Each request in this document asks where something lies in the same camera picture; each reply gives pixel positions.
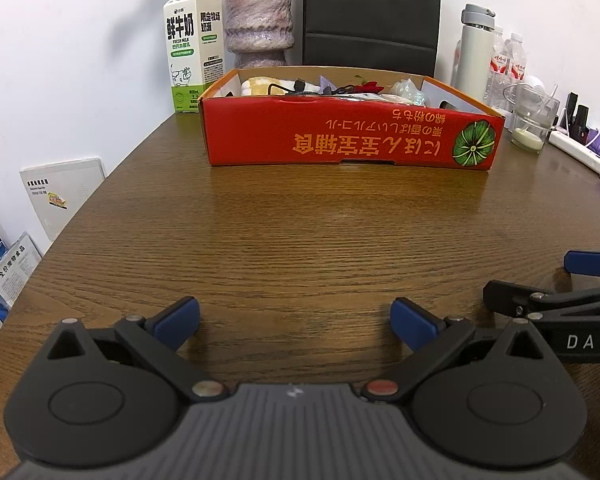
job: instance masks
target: power strip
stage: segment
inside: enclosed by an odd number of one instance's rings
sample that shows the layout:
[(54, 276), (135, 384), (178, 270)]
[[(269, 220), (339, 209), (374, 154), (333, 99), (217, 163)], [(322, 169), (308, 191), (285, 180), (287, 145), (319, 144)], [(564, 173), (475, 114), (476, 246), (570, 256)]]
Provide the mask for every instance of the power strip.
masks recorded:
[(549, 134), (549, 143), (600, 174), (600, 156), (585, 148), (577, 140), (554, 130)]

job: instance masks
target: red box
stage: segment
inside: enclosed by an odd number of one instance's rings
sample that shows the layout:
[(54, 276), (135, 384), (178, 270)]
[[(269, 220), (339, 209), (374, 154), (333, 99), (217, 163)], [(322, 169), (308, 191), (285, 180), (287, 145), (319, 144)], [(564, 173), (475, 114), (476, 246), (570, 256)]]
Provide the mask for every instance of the red box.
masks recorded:
[[(338, 86), (377, 81), (386, 90), (410, 78), (434, 107), (324, 96), (240, 96), (241, 84), (254, 76), (316, 84), (320, 75)], [(359, 160), (488, 170), (504, 127), (494, 110), (433, 78), (344, 67), (231, 70), (200, 96), (200, 113), (213, 166)]]

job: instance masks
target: red flower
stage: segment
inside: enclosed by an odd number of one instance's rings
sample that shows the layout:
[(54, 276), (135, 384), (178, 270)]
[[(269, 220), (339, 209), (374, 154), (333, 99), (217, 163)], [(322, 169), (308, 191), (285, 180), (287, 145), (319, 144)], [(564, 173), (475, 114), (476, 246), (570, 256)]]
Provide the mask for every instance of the red flower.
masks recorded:
[(378, 86), (378, 81), (369, 81), (362, 86), (354, 86), (352, 94), (379, 94), (382, 90), (384, 86)]

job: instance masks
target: tabletop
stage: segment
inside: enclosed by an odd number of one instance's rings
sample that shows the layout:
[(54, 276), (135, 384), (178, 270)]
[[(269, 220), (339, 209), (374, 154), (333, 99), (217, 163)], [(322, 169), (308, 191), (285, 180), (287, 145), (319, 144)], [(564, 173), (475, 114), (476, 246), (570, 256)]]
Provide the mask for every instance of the tabletop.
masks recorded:
[[(407, 355), (396, 296), (487, 326), (488, 280), (597, 285), (560, 272), (568, 249), (600, 250), (600, 181), (551, 145), (505, 136), (489, 172), (212, 168), (198, 116), (172, 116), (78, 211), (0, 331), (0, 476), (17, 463), (4, 403), (62, 318), (109, 326), (192, 295), (202, 325), (180, 354), (219, 380), (362, 384)], [(600, 365), (567, 368), (589, 409), (572, 463), (600, 479)]]

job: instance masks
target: gray ribbed surface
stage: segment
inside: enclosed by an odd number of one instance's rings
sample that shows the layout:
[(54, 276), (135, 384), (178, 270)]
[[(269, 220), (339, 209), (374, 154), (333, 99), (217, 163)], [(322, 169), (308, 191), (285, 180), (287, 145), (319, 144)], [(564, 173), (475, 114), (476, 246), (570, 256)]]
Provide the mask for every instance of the gray ribbed surface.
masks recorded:
[(421, 443), (398, 408), (359, 400), (348, 384), (244, 384), (228, 400), (190, 408), (163, 444), (131, 462), (67, 472), (26, 463), (8, 476), (8, 480), (510, 478), (584, 480), (564, 464), (507, 474), (453, 462)]

